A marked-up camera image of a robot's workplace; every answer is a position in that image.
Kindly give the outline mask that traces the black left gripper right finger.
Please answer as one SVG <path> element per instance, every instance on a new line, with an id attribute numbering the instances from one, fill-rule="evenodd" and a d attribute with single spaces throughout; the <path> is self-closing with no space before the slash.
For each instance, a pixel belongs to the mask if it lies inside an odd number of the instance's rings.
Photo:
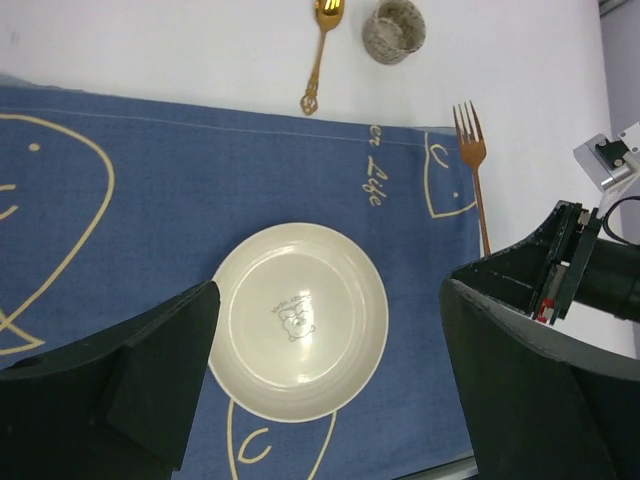
<path id="1" fill-rule="evenodd" d="M 639 362 L 447 279 L 441 319 L 483 479 L 636 479 Z"/>

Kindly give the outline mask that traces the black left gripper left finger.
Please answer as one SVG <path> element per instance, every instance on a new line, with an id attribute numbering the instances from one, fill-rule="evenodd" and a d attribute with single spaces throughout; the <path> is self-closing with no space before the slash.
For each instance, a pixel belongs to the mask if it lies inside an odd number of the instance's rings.
<path id="1" fill-rule="evenodd" d="M 1 372 L 4 479 L 169 479 L 184 461 L 216 330 L 207 281 Z"/>

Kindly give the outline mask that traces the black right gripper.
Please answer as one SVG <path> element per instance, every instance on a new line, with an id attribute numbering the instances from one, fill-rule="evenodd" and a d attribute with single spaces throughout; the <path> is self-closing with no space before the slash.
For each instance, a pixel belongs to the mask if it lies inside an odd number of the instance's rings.
<path id="1" fill-rule="evenodd" d="M 525 239 L 451 278 L 547 325 L 575 302 L 637 323 L 639 246 L 612 232 L 613 211 L 560 201 Z"/>

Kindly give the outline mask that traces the copper fork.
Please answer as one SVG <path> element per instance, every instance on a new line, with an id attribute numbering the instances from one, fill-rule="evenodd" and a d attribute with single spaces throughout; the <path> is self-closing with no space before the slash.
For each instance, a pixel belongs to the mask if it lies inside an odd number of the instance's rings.
<path id="1" fill-rule="evenodd" d="M 478 114 L 471 101 L 453 106 L 453 117 L 462 160 L 471 168 L 474 194 L 485 256 L 491 254 L 479 170 L 487 155 Z"/>

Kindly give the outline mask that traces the cream round plate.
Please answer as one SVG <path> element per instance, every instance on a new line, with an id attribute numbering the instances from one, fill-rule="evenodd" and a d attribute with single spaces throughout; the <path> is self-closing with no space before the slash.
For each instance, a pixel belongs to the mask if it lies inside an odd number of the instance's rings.
<path id="1" fill-rule="evenodd" d="M 246 411 L 314 421 L 353 400 L 377 370 L 387 294 L 344 234 L 312 223 L 266 228 L 236 246 L 213 280 L 221 305 L 209 366 Z"/>

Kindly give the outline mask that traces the speckled grey cup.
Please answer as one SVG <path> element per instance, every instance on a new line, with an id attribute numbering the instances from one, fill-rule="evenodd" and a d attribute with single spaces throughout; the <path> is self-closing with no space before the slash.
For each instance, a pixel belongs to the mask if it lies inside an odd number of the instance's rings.
<path id="1" fill-rule="evenodd" d="M 417 52 L 426 39 L 426 23 L 412 1 L 379 1 L 362 28 L 366 52 L 382 65 L 396 65 Z"/>

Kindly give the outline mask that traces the gold spoon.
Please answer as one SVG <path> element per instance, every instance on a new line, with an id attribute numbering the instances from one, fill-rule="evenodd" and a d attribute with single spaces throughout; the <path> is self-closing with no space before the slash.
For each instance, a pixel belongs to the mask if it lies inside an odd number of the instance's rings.
<path id="1" fill-rule="evenodd" d="M 315 20 L 320 30 L 320 39 L 311 75 L 305 93 L 299 102 L 301 110 L 306 116 L 313 115 L 318 109 L 317 95 L 326 36 L 340 24 L 344 10 L 344 0 L 317 0 L 315 2 Z"/>

